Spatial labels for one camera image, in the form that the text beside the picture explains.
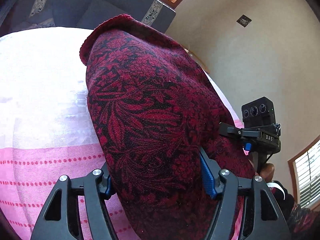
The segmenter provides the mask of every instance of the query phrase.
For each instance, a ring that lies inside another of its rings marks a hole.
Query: person
[[[236,176],[255,175],[241,144],[219,135],[220,122],[234,122],[204,71],[176,41],[129,15],[96,28],[80,58],[92,123],[137,235],[203,239],[217,201],[204,191],[199,147]],[[261,176],[268,182],[273,173],[268,164]],[[285,201],[274,192],[292,238],[315,239],[319,214],[301,209],[287,191]],[[239,197],[233,239],[242,208]]]

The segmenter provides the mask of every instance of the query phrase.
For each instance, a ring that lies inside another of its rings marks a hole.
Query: silver screw
[[[230,174],[230,171],[223,169],[223,170],[221,170],[221,174],[224,176],[228,176]]]
[[[92,172],[92,174],[95,175],[95,176],[98,176],[98,175],[101,174],[101,170],[96,169],[96,170],[94,170],[94,171]]]
[[[60,181],[66,181],[67,178],[68,178],[67,175],[62,175],[62,176],[60,176],[59,180],[60,180]]]
[[[255,176],[254,179],[257,181],[257,182],[261,182],[262,181],[262,177],[261,176]]]

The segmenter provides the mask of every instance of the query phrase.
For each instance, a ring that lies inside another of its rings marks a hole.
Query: camera lens
[[[265,111],[266,111],[266,106],[264,105],[264,104],[262,104],[261,106],[260,106],[260,112],[262,112],[262,113],[264,113]]]
[[[250,109],[250,113],[252,116],[256,116],[258,114],[258,108],[255,106]]]
[[[249,116],[249,111],[248,111],[248,110],[244,110],[243,116],[244,116],[245,118],[247,118],[247,117]]]

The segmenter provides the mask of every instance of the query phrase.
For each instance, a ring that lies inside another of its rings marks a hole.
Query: blue gripper pad
[[[216,198],[217,192],[214,188],[214,177],[211,174],[207,163],[204,158],[200,155],[200,163],[201,163],[201,174],[202,174],[202,182],[204,186],[205,192],[212,198]]]

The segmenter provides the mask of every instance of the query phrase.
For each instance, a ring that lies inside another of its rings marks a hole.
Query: window blind
[[[295,160],[300,205],[305,207],[320,197],[320,141]]]

